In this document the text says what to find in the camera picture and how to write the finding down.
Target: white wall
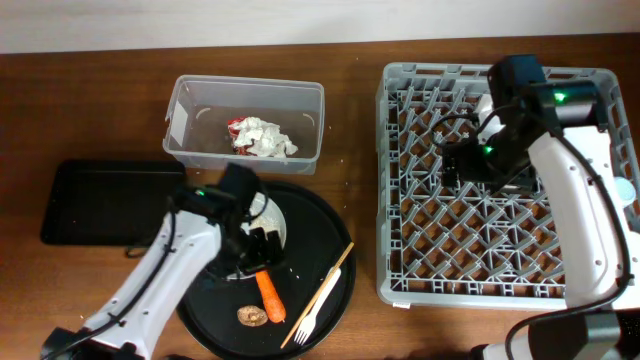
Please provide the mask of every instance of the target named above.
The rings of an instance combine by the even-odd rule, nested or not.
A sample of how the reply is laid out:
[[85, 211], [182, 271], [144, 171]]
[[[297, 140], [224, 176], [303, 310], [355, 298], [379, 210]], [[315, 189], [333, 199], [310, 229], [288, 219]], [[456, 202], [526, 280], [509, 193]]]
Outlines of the white wall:
[[0, 0], [0, 53], [640, 31], [640, 0]]

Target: chopstick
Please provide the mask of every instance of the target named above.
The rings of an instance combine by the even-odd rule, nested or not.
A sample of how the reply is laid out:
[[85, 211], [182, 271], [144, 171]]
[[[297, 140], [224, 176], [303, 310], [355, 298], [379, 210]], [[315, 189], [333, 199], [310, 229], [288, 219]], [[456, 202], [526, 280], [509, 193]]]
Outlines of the chopstick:
[[316, 291], [315, 295], [313, 295], [313, 297], [311, 298], [311, 301], [309, 301], [309, 304], [307, 305], [307, 307], [304, 308], [304, 311], [302, 311], [302, 314], [300, 314], [300, 317], [298, 318], [298, 321], [296, 321], [296, 323], [293, 324], [293, 327], [291, 328], [291, 331], [289, 331], [289, 335], [287, 335], [287, 337], [282, 342], [282, 345], [280, 345], [280, 349], [284, 348], [284, 346], [287, 345], [287, 342], [289, 342], [289, 339], [291, 339], [291, 336], [293, 336], [293, 333], [296, 332], [296, 330], [298, 329], [298, 326], [300, 326], [300, 323], [302, 322], [304, 317], [307, 316], [309, 311], [311, 311], [311, 307], [313, 307], [313, 304], [315, 304], [316, 300], [318, 300], [318, 297], [320, 296], [320, 293], [322, 292], [322, 290], [324, 290], [324, 288], [329, 283], [329, 279], [331, 279], [333, 277], [333, 274], [336, 272], [336, 270], [338, 270], [340, 268], [340, 265], [342, 265], [342, 262], [344, 261], [344, 259], [347, 258], [347, 255], [349, 255], [349, 251], [351, 251], [352, 247], [353, 247], [353, 242], [350, 243], [349, 246], [347, 246], [347, 248], [342, 253], [342, 256], [340, 256], [340, 259], [338, 259], [336, 264], [331, 269], [331, 272], [329, 273], [329, 275], [327, 275], [327, 277], [324, 278], [324, 281], [322, 282], [322, 285], [320, 285], [320, 288], [318, 289], [318, 291]]

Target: dish rack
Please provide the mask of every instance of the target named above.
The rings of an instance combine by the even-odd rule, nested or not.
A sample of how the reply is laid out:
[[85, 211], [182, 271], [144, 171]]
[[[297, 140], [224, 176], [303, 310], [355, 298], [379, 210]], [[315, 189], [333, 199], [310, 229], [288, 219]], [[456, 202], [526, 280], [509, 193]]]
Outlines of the dish rack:
[[[441, 184], [440, 150], [427, 130], [444, 114], [470, 113], [489, 94], [489, 65], [392, 63], [376, 96], [379, 207], [377, 289], [394, 306], [565, 308], [562, 253], [547, 196], [482, 184]], [[640, 194], [638, 162], [615, 74], [544, 68], [549, 81], [591, 80], [607, 106], [615, 176]], [[448, 139], [468, 136], [460, 119]], [[640, 230], [638, 200], [625, 209]]]

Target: brown wooden surface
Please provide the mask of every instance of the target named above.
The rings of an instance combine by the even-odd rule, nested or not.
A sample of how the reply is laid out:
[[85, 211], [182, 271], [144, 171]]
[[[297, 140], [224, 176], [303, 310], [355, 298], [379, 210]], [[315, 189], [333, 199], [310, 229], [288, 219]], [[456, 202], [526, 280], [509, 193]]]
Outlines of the brown wooden surface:
[[[342, 216], [356, 243], [358, 277], [346, 315], [305, 358], [431, 357], [501, 341], [526, 312], [393, 309], [375, 291], [375, 92], [389, 62], [490, 64], [536, 53], [550, 66], [602, 67], [620, 80], [636, 143], [640, 35], [429, 40], [343, 45], [0, 55], [0, 352], [34, 359], [56, 326], [77, 329], [136, 262], [122, 249], [51, 247], [39, 230], [54, 171], [67, 158], [158, 159], [176, 78], [214, 74], [317, 81], [326, 91], [322, 155], [308, 187]], [[196, 182], [218, 173], [189, 171]], [[156, 357], [212, 356], [176, 316]]]

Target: carrot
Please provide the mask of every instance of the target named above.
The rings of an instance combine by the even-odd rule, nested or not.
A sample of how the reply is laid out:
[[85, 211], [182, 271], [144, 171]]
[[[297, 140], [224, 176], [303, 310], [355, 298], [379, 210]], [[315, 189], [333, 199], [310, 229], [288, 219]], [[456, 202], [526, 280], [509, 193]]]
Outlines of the carrot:
[[271, 282], [269, 274], [266, 271], [260, 271], [256, 274], [256, 280], [258, 281], [260, 294], [262, 294], [262, 303], [264, 304], [264, 309], [267, 311], [269, 320], [274, 323], [284, 321], [287, 312], [284, 310], [284, 305], [282, 301], [280, 301], [280, 297]]

